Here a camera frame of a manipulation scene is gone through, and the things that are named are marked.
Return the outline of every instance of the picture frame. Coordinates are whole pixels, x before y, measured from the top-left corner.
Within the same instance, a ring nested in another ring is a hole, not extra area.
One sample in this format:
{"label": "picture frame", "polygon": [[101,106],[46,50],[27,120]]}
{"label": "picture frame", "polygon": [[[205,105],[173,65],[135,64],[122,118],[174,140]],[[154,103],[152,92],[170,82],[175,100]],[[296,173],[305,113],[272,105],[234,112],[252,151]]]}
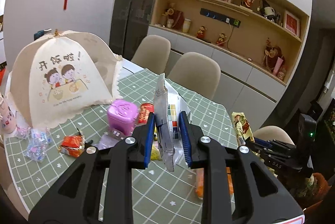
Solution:
{"label": "picture frame", "polygon": [[283,27],[300,38],[300,19],[287,10],[285,10],[284,14]]}

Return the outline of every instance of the panda figurine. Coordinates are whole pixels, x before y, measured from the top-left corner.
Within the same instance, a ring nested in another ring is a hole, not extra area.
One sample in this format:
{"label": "panda figurine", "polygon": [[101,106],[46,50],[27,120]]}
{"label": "panda figurine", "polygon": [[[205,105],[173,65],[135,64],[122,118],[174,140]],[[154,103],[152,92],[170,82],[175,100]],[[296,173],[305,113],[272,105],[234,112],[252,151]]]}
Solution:
{"label": "panda figurine", "polygon": [[259,0],[259,3],[261,3],[261,1],[262,1],[262,8],[258,7],[257,11],[259,11],[263,17],[278,24],[280,13],[276,14],[274,8],[271,7],[266,0]]}

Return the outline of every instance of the purple plastic box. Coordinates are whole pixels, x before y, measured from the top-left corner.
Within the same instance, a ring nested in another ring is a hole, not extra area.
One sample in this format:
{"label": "purple plastic box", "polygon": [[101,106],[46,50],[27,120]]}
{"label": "purple plastic box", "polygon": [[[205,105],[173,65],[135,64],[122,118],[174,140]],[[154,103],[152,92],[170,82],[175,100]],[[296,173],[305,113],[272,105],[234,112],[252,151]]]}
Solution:
{"label": "purple plastic box", "polygon": [[130,136],[138,116],[138,107],[123,99],[115,100],[107,111],[109,127]]}

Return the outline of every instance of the table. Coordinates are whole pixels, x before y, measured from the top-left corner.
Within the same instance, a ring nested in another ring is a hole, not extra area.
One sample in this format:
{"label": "table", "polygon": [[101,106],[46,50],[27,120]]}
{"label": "table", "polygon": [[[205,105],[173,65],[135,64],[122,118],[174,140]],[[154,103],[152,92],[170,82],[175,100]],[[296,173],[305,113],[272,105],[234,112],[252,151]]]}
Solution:
{"label": "table", "polygon": [[[131,62],[123,65],[119,81],[119,91],[125,100],[138,106],[152,102],[157,75],[148,69],[141,70]],[[193,114],[193,124],[199,125],[204,134],[218,140],[222,145],[237,148],[234,129],[226,109],[196,92],[176,83],[169,83],[187,101]],[[5,140],[5,151],[14,185],[28,212],[75,160],[73,157],[58,153],[57,147],[66,135],[82,130],[87,140],[98,142],[107,132],[108,105],[92,106],[73,119],[51,130],[52,143],[47,157],[37,163],[23,156],[28,140],[10,137]],[[106,171],[100,199],[99,219],[103,217],[104,195],[108,171]],[[151,161],[146,170],[132,171],[132,199],[135,224],[191,224],[200,223],[201,200],[194,190],[196,175],[187,168],[182,159],[174,173],[165,170],[162,161]]]}

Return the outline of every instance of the cartoon boy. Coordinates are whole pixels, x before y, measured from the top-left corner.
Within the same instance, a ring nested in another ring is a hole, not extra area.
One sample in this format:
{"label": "cartoon boy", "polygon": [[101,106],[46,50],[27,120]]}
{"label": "cartoon boy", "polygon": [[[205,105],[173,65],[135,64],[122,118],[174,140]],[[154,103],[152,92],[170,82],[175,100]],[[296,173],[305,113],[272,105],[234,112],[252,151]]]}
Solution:
{"label": "cartoon boy", "polygon": [[51,69],[44,75],[46,81],[50,84],[51,89],[61,86],[61,77],[56,68]]}
{"label": "cartoon boy", "polygon": [[75,69],[71,64],[67,64],[62,68],[62,76],[65,78],[65,84],[75,81],[74,70]]}

